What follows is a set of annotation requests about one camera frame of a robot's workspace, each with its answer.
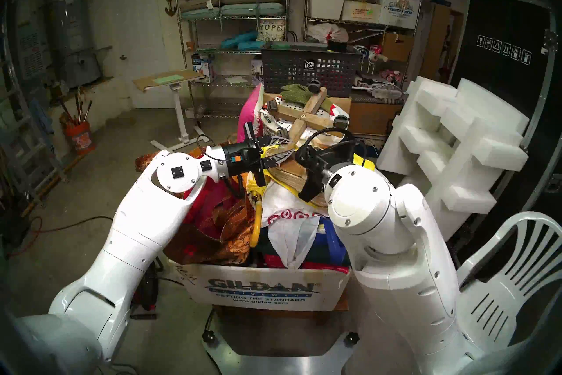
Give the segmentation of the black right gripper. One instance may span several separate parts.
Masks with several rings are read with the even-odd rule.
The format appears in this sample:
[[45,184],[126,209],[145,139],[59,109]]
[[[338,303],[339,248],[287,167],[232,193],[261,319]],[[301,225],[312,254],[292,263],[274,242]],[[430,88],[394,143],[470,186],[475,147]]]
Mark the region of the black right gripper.
[[316,149],[310,145],[299,147],[296,162],[305,169],[306,179],[298,198],[311,202],[323,193],[324,173],[340,163],[352,163],[355,145],[355,140],[344,140],[325,149]]

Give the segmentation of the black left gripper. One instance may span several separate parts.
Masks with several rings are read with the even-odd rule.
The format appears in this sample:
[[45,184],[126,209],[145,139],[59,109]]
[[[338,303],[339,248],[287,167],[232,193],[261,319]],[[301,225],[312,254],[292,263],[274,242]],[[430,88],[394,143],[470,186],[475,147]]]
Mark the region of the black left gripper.
[[264,168],[279,166],[295,153],[294,143],[281,136],[256,137],[251,122],[243,125],[244,139],[240,143],[224,146],[228,177],[252,172],[258,186],[266,186]]

